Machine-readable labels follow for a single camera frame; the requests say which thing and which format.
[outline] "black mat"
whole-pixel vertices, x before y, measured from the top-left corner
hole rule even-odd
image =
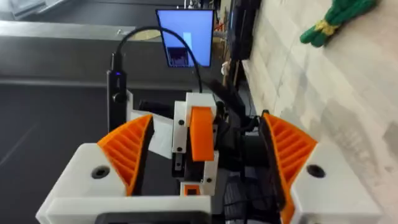
[[[174,105],[184,91],[133,90]],[[84,142],[106,134],[106,89],[0,85],[0,222],[37,223],[35,213]],[[143,194],[175,193],[170,161],[149,153]]]
[[[157,26],[156,9],[175,9],[183,0],[69,0],[27,21],[110,26]]]

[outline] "light wood surface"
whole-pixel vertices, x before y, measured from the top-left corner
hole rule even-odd
[[[301,44],[330,5],[262,1],[243,62],[256,111],[336,142],[385,211],[381,223],[398,223],[398,1],[382,0],[326,47]]]

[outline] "computer monitor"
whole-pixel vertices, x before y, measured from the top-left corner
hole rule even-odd
[[[197,62],[209,67],[213,38],[213,10],[158,9],[159,26],[180,35],[188,44]],[[167,64],[170,67],[192,67],[193,61],[183,44],[173,35],[162,32]]]

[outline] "screw hole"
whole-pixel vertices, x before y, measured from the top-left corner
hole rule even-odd
[[[101,179],[106,177],[110,172],[108,166],[98,166],[97,168],[93,169],[91,172],[91,177],[94,179]]]
[[[324,178],[326,176],[326,173],[322,169],[322,167],[320,167],[318,165],[314,165],[314,164],[307,166],[307,172],[316,178]]]

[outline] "green rope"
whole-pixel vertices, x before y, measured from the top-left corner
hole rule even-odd
[[[376,0],[333,0],[324,19],[305,31],[300,36],[300,41],[303,44],[311,43],[314,47],[321,47],[340,25],[367,13],[374,6]]]

